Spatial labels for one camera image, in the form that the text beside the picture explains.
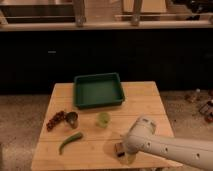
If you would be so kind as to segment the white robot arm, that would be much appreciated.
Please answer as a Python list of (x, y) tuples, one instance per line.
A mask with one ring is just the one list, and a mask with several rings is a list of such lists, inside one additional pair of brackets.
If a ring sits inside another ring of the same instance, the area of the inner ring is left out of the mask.
[(156, 122), (140, 116), (122, 140), (127, 154), (139, 151), (213, 171), (213, 141), (193, 140), (156, 135)]

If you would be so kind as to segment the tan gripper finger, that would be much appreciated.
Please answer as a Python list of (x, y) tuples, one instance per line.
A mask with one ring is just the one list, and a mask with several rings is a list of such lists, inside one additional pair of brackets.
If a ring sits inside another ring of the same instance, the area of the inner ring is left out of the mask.
[(131, 165), (136, 159), (136, 155), (135, 154), (128, 154), (125, 153), (122, 157), (121, 157), (121, 163), (125, 164), (125, 165)]

